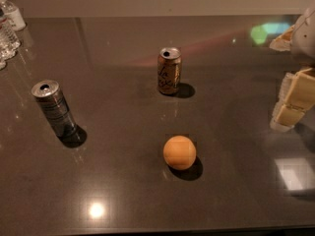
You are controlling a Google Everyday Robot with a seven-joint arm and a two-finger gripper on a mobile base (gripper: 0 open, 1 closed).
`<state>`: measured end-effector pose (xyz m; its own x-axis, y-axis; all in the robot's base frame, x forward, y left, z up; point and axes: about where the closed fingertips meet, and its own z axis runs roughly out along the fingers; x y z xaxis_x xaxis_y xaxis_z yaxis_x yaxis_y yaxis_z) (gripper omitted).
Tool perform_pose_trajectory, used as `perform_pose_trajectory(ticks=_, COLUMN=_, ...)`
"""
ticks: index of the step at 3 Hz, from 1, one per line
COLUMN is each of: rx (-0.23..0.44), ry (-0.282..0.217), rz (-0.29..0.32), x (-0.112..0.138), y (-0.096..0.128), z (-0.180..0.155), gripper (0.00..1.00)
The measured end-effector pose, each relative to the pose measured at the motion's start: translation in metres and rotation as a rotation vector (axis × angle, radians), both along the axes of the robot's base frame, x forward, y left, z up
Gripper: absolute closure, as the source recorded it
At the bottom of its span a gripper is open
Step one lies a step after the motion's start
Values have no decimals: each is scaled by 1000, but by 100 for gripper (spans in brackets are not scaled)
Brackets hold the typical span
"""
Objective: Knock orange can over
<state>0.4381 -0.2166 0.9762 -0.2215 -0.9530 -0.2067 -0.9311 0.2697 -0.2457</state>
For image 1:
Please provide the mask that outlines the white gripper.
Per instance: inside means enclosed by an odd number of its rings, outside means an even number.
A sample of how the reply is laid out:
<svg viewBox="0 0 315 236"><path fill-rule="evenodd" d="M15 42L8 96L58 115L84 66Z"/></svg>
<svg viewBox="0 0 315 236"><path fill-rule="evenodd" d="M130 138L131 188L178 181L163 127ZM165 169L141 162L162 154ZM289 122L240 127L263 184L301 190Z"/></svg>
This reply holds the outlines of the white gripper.
<svg viewBox="0 0 315 236"><path fill-rule="evenodd" d="M273 39L269 47L276 51L290 50L294 58L315 58L315 6L308 7L295 25ZM307 67L295 74L286 73L270 127L278 132L287 132L314 105L315 69Z"/></svg>

